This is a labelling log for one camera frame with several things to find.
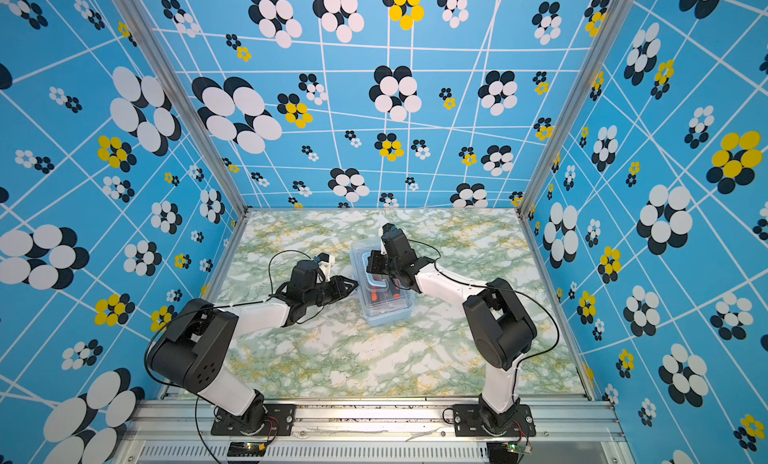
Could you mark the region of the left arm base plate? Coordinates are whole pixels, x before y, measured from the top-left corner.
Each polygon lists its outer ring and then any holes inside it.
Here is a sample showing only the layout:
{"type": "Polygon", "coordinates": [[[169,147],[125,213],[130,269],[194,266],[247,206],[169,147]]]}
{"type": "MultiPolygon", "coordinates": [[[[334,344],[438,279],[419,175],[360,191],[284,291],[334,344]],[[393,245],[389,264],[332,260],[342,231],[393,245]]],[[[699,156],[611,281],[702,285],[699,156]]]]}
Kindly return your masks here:
{"type": "Polygon", "coordinates": [[[214,436],[289,436],[297,406],[293,404],[257,404],[243,416],[234,416],[216,408],[211,434],[214,436]]]}

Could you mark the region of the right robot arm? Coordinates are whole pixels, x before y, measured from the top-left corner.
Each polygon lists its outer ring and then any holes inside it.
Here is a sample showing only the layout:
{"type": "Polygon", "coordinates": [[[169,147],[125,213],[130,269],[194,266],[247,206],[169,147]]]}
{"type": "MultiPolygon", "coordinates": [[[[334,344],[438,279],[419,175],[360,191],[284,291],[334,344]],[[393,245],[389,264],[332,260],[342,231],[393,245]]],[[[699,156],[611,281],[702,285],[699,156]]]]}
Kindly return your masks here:
{"type": "Polygon", "coordinates": [[[482,283],[441,269],[435,259],[418,256],[403,230],[391,223],[382,227],[381,249],[371,253],[366,271],[462,308],[487,363],[478,399],[481,422],[492,435],[508,431],[520,403],[519,368],[537,337],[535,323],[512,286],[501,278],[482,283]]]}

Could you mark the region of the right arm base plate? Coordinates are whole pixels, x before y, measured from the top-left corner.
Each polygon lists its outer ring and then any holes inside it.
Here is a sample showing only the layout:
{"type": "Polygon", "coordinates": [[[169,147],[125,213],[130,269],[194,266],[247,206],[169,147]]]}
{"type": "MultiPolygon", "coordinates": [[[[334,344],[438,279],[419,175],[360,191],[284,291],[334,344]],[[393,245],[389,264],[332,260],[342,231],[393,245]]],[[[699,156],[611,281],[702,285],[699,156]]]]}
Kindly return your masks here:
{"type": "Polygon", "coordinates": [[[502,414],[480,404],[456,404],[451,410],[457,437],[531,438],[537,435],[528,405],[513,405],[502,414]]]}

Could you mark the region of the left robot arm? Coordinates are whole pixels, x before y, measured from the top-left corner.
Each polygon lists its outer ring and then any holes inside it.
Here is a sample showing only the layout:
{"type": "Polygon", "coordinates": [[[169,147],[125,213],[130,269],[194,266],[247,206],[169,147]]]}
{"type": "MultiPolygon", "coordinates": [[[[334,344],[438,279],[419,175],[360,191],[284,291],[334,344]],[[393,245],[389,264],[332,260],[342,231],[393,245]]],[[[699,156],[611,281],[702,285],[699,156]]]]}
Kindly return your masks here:
{"type": "Polygon", "coordinates": [[[166,380],[217,408],[216,418],[235,433],[255,435],[272,424],[263,394],[225,366],[231,342],[240,336],[298,324],[309,307],[322,309],[349,297],[358,282],[327,276],[316,260],[301,260],[290,280],[263,301],[217,307],[194,299],[154,333],[145,351],[147,374],[166,380]]]}

